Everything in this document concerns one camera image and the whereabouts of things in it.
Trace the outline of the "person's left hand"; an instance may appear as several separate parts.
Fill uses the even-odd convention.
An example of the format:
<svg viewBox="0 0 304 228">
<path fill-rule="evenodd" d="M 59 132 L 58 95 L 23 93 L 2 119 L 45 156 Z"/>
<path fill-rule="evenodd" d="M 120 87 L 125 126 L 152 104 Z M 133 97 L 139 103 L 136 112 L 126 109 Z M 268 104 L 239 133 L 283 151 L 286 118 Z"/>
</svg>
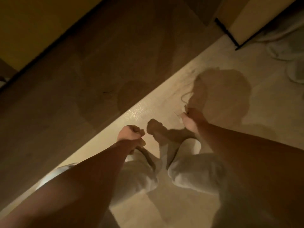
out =
<svg viewBox="0 0 304 228">
<path fill-rule="evenodd" d="M 130 140 L 130 135 L 130 125 L 124 126 L 117 136 L 117 142 L 122 142 L 124 145 L 130 147 L 130 149 L 135 149 L 138 147 L 137 145 L 139 140 Z"/>
</svg>

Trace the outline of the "person's right hand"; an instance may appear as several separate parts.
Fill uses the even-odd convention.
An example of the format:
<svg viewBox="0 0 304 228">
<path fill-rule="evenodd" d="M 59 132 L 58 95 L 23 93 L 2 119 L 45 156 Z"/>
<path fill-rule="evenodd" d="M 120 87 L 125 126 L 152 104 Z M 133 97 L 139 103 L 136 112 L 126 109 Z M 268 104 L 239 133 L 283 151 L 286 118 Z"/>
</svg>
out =
<svg viewBox="0 0 304 228">
<path fill-rule="evenodd" d="M 185 113 L 193 120 L 193 132 L 196 135 L 201 135 L 201 132 L 208 126 L 208 122 L 203 113 L 196 108 L 185 107 Z"/>
</svg>

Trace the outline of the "person's right forearm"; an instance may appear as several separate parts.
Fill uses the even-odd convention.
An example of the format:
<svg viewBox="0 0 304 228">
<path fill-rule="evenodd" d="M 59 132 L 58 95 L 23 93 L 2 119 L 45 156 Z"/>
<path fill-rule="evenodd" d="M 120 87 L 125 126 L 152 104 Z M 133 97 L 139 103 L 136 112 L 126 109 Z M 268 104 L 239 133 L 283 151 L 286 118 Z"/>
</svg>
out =
<svg viewBox="0 0 304 228">
<path fill-rule="evenodd" d="M 304 150 L 207 122 L 200 135 L 284 228 L 304 228 Z"/>
</svg>

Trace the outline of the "person's left forearm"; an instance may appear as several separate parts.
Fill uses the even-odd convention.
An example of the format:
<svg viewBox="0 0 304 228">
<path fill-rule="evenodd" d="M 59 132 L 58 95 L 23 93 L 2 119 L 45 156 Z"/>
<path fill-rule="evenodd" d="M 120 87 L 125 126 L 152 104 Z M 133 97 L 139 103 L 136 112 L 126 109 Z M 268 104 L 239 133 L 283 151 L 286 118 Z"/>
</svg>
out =
<svg viewBox="0 0 304 228">
<path fill-rule="evenodd" d="M 142 144 L 118 141 L 61 173 L 0 220 L 0 228 L 98 228 L 127 155 Z"/>
</svg>

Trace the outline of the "white trousers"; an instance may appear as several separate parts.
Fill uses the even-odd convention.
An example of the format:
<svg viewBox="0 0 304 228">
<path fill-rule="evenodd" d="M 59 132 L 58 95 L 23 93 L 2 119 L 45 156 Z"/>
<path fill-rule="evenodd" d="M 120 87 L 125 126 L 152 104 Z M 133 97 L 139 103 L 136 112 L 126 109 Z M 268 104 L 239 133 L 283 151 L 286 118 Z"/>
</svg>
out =
<svg viewBox="0 0 304 228">
<path fill-rule="evenodd" d="M 172 183 L 180 188 L 218 194 L 227 185 L 227 172 L 214 153 L 199 153 L 201 143 L 194 138 L 184 140 L 168 167 Z M 139 193 L 158 187 L 157 173 L 139 149 L 128 155 L 119 173 L 109 207 Z"/>
</svg>

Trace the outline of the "wooden cabinet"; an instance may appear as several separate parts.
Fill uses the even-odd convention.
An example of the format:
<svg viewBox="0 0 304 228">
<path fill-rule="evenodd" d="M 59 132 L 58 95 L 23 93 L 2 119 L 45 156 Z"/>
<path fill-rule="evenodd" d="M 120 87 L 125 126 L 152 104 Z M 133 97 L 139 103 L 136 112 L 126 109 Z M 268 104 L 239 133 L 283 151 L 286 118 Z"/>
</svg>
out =
<svg viewBox="0 0 304 228">
<path fill-rule="evenodd" d="M 223 0 L 215 23 L 238 50 L 295 1 Z"/>
</svg>

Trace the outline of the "white slipper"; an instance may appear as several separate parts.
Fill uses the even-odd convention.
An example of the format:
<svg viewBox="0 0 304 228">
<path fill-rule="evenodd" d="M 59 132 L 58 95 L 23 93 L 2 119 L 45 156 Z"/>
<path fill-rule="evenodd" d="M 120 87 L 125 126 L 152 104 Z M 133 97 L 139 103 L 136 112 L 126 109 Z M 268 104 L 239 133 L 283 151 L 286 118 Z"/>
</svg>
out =
<svg viewBox="0 0 304 228">
<path fill-rule="evenodd" d="M 266 43 L 269 55 L 277 60 L 294 61 L 304 57 L 304 38 L 286 37 Z"/>
</svg>

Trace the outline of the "white cloth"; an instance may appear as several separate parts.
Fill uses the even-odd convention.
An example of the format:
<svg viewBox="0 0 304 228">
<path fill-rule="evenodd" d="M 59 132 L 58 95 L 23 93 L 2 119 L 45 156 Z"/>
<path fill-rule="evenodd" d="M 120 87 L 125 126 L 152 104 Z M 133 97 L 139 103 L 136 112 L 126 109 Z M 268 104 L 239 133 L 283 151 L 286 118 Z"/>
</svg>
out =
<svg viewBox="0 0 304 228">
<path fill-rule="evenodd" d="M 279 40 L 288 34 L 300 29 L 304 26 L 304 18 L 286 20 L 272 30 L 265 30 L 263 35 L 259 35 L 255 42 L 271 42 Z"/>
</svg>

